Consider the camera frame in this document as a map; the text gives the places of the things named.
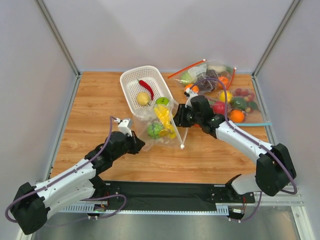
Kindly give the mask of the yellow fake banana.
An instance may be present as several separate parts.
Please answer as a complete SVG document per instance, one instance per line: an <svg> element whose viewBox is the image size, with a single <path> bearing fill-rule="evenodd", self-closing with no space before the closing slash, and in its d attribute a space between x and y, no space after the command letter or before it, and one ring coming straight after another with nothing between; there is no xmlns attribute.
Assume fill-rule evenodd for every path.
<svg viewBox="0 0 320 240"><path fill-rule="evenodd" d="M174 139L177 135L174 125L171 123L170 111L167 106L163 104L157 104L153 107L153 110L163 126L163 129L159 132L159 136Z"/></svg>

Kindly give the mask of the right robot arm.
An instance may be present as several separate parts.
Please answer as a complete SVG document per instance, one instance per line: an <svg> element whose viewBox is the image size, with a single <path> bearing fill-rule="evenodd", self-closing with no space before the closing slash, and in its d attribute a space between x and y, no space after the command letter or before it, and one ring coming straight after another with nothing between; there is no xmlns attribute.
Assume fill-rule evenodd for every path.
<svg viewBox="0 0 320 240"><path fill-rule="evenodd" d="M298 192L297 173L288 148L282 143L272 145L259 140L223 114L214 113L203 95L190 97L185 104L179 104L173 120L178 127L198 125L204 133L228 143L252 160L255 173L237 175L229 182L237 194L262 192L273 197L278 192L285 192L288 184L293 186L292 195Z"/></svg>

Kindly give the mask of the clear dotted zip bag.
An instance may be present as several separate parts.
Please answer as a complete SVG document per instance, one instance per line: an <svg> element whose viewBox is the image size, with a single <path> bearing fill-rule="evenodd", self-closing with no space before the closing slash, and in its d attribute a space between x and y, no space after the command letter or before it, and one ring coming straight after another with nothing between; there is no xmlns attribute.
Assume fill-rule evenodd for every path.
<svg viewBox="0 0 320 240"><path fill-rule="evenodd" d="M184 149L188 130L178 128L174 116L179 104L169 100L168 104L154 104L137 109L133 113L135 132L140 140L145 142L143 151L149 151L154 146Z"/></svg>

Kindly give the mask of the red fake chili pepper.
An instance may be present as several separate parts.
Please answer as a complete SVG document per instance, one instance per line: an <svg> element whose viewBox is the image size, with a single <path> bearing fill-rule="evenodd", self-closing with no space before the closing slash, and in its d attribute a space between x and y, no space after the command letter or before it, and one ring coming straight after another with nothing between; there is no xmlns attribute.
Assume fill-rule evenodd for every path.
<svg viewBox="0 0 320 240"><path fill-rule="evenodd" d="M150 96L150 100L153 100L154 92L153 92L152 88L143 80L138 80L138 83L141 87L145 88L148 91L148 94Z"/></svg>

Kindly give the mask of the green fake apple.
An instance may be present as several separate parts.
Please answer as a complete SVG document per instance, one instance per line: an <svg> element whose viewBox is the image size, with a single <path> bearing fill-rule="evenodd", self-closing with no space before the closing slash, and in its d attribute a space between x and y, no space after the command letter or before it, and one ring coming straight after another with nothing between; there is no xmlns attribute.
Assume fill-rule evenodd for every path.
<svg viewBox="0 0 320 240"><path fill-rule="evenodd" d="M156 101L155 101L155 103L157 104L157 105L167 105L168 103L170 102L170 100L167 98L167 97L159 97Z"/></svg>

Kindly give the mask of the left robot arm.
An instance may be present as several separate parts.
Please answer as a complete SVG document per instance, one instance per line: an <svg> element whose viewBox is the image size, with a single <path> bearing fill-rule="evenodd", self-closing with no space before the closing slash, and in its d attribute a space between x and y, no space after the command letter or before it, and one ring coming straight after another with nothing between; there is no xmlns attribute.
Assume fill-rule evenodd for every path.
<svg viewBox="0 0 320 240"><path fill-rule="evenodd" d="M25 235L33 234L65 207L90 198L99 201L105 191L99 175L111 168L115 160L125 154L138 154L144 146L135 132L113 131L104 143L63 173L35 185L22 184L7 214L13 216Z"/></svg>

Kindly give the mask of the yellow fake pear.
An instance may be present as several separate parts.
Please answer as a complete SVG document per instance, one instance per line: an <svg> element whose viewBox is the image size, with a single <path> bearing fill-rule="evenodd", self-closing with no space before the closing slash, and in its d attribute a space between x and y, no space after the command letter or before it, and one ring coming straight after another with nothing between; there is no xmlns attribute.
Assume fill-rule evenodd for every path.
<svg viewBox="0 0 320 240"><path fill-rule="evenodd" d="M141 106L147 106L150 104L151 97L146 92L139 92L136 96L136 101Z"/></svg>

